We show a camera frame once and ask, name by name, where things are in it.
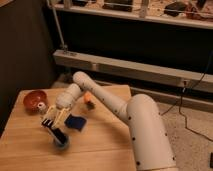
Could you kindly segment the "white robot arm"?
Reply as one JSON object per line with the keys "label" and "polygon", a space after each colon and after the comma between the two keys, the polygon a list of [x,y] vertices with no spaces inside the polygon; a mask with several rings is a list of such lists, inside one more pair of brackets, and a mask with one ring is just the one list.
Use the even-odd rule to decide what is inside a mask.
{"label": "white robot arm", "polygon": [[42,118],[42,125],[52,132],[57,143],[64,136],[54,134],[66,110],[89,91],[129,128],[137,171],[179,171],[163,120],[156,102],[146,94],[138,94],[125,102],[95,83],[86,73],[76,72],[73,83],[56,99]]}

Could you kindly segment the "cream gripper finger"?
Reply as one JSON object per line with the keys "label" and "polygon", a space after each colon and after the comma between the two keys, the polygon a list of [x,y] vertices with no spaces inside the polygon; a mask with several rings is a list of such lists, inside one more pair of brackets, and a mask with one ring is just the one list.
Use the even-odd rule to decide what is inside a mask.
{"label": "cream gripper finger", "polygon": [[66,120],[67,118],[67,114],[60,114],[56,117],[56,119],[54,120],[54,123],[52,125],[52,128],[55,129],[55,128],[58,128],[60,127],[64,121]]}
{"label": "cream gripper finger", "polygon": [[42,119],[43,126],[51,126],[54,122],[55,115],[53,113],[46,113]]}

